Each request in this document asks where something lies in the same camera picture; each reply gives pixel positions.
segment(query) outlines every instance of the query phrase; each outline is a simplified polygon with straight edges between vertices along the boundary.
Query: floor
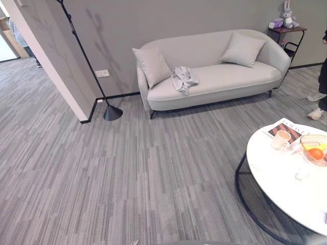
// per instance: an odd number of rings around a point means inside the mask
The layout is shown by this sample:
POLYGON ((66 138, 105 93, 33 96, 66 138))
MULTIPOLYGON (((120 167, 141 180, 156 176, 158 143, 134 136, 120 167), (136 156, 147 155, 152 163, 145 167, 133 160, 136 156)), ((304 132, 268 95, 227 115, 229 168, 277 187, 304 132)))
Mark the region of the floor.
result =
MULTIPOLYGON (((111 100, 113 122, 97 105, 78 122, 33 59, 0 63, 0 244, 156 245, 178 240, 280 244, 247 215, 234 172, 258 128, 286 117, 312 121, 319 66, 291 70, 273 92, 170 113, 153 120, 139 95, 111 100)), ((241 184, 252 208, 284 238, 314 233, 241 184)))

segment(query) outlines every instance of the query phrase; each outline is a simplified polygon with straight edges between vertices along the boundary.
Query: magazine cover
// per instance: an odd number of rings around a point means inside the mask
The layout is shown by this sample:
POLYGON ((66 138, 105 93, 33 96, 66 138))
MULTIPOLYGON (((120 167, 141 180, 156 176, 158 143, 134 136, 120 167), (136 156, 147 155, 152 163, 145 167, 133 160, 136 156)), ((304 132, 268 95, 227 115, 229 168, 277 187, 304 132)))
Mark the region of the magazine cover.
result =
POLYGON ((266 132, 270 137, 274 137, 279 130, 285 130, 290 133, 291 139, 289 143, 293 143, 302 135, 308 134, 307 132, 300 130, 297 125, 286 118, 282 118, 281 120, 277 121, 272 125, 272 128, 266 132))

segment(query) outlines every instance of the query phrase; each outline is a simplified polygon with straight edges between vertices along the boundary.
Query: fruit bowl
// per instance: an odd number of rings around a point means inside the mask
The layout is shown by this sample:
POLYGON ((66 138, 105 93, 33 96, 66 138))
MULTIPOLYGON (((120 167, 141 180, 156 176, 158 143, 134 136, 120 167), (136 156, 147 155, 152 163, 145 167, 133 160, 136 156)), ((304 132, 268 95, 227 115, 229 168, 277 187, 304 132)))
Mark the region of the fruit bowl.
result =
POLYGON ((308 161, 318 166, 327 166, 327 136, 304 135, 300 142, 304 156, 308 161))

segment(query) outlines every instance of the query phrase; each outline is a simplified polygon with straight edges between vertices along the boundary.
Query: coffee table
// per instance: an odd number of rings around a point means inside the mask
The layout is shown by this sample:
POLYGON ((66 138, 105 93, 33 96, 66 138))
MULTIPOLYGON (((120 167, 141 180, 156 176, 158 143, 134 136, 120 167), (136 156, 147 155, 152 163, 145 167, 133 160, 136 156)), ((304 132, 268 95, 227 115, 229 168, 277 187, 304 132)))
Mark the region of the coffee table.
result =
MULTIPOLYGON (((327 135, 327 132, 316 128, 304 125, 297 126, 304 131, 310 132, 310 134, 327 135)), ((264 133, 270 128, 271 126, 263 127, 251 136, 246 152, 235 173, 236 190, 244 208, 257 225, 270 236, 284 244, 298 245, 270 231, 246 204, 240 190, 239 174, 247 158, 251 174, 265 196, 302 226, 327 236, 327 224, 325 223, 325 212, 327 212, 327 167, 319 167, 313 163, 308 163, 301 152, 292 154, 291 150, 278 151, 273 149, 270 146, 272 138, 264 133), (300 167, 309 172, 309 176, 303 180, 295 178, 295 174, 300 167)))

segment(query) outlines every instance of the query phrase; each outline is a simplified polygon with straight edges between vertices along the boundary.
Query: pants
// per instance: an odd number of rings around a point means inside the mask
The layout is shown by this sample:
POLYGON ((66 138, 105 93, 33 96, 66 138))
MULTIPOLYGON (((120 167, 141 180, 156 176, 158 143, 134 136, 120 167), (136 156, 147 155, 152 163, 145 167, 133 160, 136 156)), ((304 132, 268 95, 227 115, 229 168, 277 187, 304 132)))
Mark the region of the pants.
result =
MULTIPOLYGON (((318 82, 319 82, 319 92, 323 94, 327 94, 327 59, 325 59, 324 63, 322 64, 318 82)), ((318 106, 321 110, 327 111, 327 97, 322 98, 319 101, 318 106)))
POLYGON ((30 57, 34 57, 35 58, 35 62, 37 65, 41 65, 40 62, 36 59, 35 55, 33 54, 32 50, 30 49, 30 47, 24 47, 25 51, 28 53, 28 55, 30 57))

